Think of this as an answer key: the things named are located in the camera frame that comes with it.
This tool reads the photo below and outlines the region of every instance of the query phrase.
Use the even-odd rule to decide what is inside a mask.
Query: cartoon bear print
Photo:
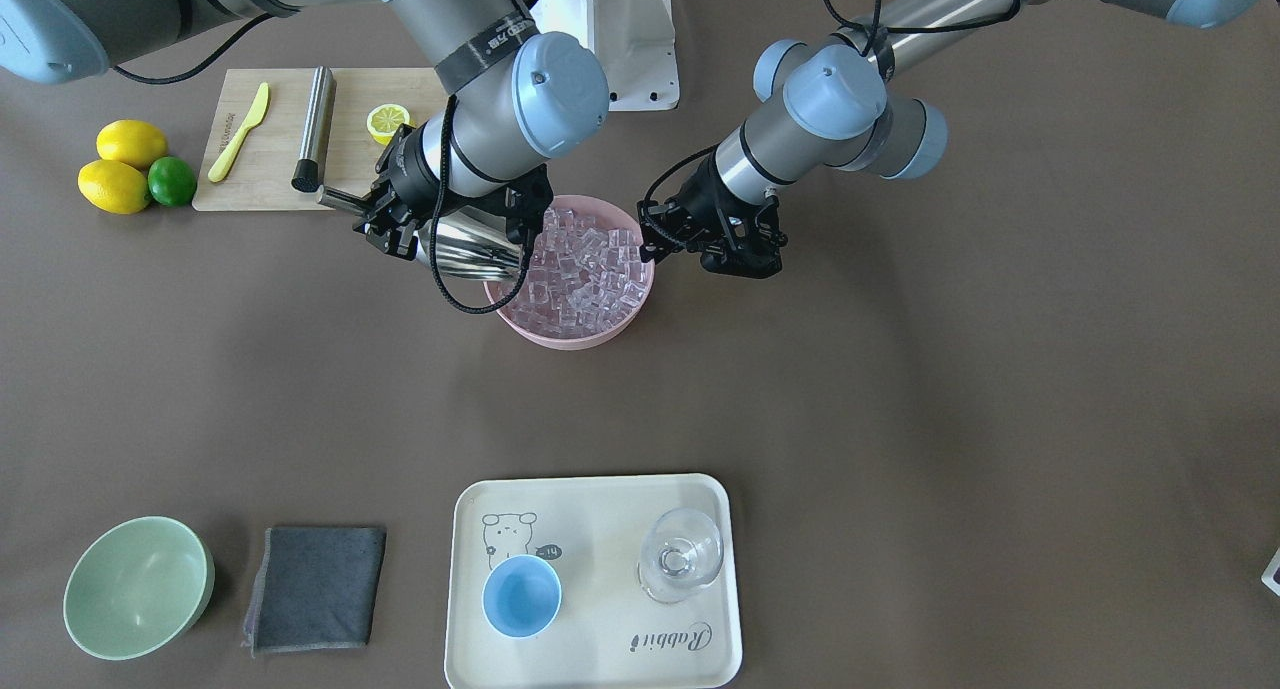
[[[498,566],[508,557],[529,553],[534,540],[534,523],[538,515],[525,514],[486,514],[484,521],[484,548],[489,553],[489,569]]]

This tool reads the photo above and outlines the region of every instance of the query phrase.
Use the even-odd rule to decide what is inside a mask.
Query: green bowl
[[[214,560],[175,519],[142,516],[102,534],[63,596],[72,640],[110,661],[141,657],[196,624],[214,590]]]

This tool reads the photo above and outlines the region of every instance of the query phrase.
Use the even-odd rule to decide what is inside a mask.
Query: cutting board
[[[301,193],[289,186],[298,161],[314,76],[314,68],[227,72],[200,163],[193,207],[200,211],[328,210],[315,202],[315,193]],[[334,69],[333,77],[333,123],[324,183],[358,196],[369,191],[374,161],[383,152],[383,146],[365,129],[369,111],[380,104],[399,104],[408,109],[412,124],[421,124],[444,109],[447,96],[431,69]],[[248,133],[230,174],[215,184],[207,179],[209,168],[236,133],[261,82],[271,86],[266,118]]]

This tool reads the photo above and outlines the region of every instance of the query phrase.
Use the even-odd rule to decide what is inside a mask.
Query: lime
[[[164,132],[146,120],[111,120],[97,133],[97,155],[102,159],[123,161],[134,169],[146,170],[151,161],[169,152]]]
[[[178,156],[164,156],[147,170],[151,196],[165,206],[186,206],[196,196],[196,173]]]
[[[385,146],[387,142],[392,141],[392,134],[396,129],[399,129],[401,124],[408,124],[408,110],[398,104],[384,104],[381,106],[375,106],[374,110],[369,113],[369,119],[365,120],[365,127],[369,129],[369,136],[374,138],[375,142]]]
[[[81,168],[77,184],[93,206],[111,214],[137,214],[151,202],[147,178],[113,159],[88,161]]]

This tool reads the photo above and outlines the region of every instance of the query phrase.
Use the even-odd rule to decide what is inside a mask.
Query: folded napkin
[[[259,652],[351,649],[369,644],[387,531],[273,526],[244,616]]]

